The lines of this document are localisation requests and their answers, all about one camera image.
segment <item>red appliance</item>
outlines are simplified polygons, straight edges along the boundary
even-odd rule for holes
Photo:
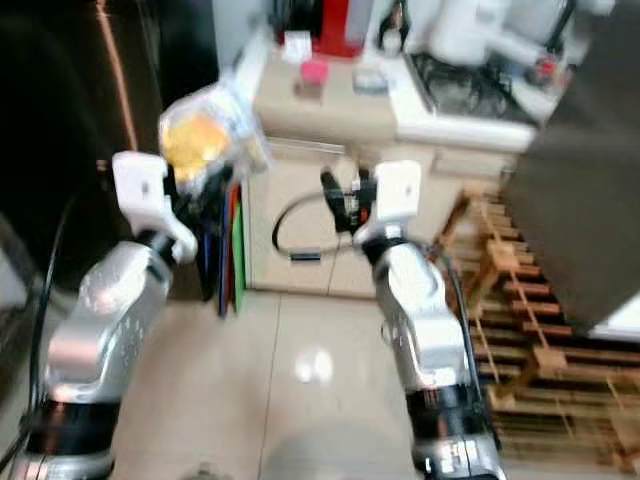
[[[286,31],[309,31],[314,52],[356,57],[364,48],[373,0],[276,0],[280,43]]]

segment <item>cabinet door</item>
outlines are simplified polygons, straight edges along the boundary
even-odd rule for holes
[[[435,148],[428,145],[396,144],[381,147],[363,147],[358,154],[358,164],[373,169],[376,163],[397,160],[415,160],[422,167],[422,193],[418,217],[410,225],[413,235],[422,237],[422,232],[429,228],[429,217],[423,216],[428,198],[425,196],[425,184],[429,178],[431,164],[435,156]],[[371,266],[360,252],[348,251],[336,258],[331,276],[329,293],[350,297],[372,298],[375,287],[371,279]]]
[[[321,262],[291,263],[271,244],[271,231],[280,212],[295,199],[321,191],[320,173],[330,167],[339,179],[352,178],[355,165],[334,145],[271,141],[276,165],[248,182],[250,205],[250,284],[255,288],[327,294],[334,257]],[[325,202],[306,204],[282,225],[283,247],[335,245],[333,217]]]

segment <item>plastic bag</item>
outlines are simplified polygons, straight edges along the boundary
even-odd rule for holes
[[[159,128],[160,150],[181,193],[198,195],[225,164],[242,179],[274,163],[260,122],[229,78],[174,102]]]

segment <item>tile floor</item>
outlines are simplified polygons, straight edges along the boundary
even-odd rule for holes
[[[211,305],[170,303],[123,403],[112,478],[185,480],[202,464],[233,480],[415,478],[381,320],[370,302],[270,293],[251,292],[242,313],[224,322]],[[301,381],[306,359],[319,351],[319,377]],[[15,431],[25,390],[23,382],[5,403],[0,448]]]

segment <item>stove burner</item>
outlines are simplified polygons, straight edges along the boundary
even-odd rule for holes
[[[535,123],[513,99],[511,79],[498,69],[459,67],[426,53],[410,60],[439,112]]]

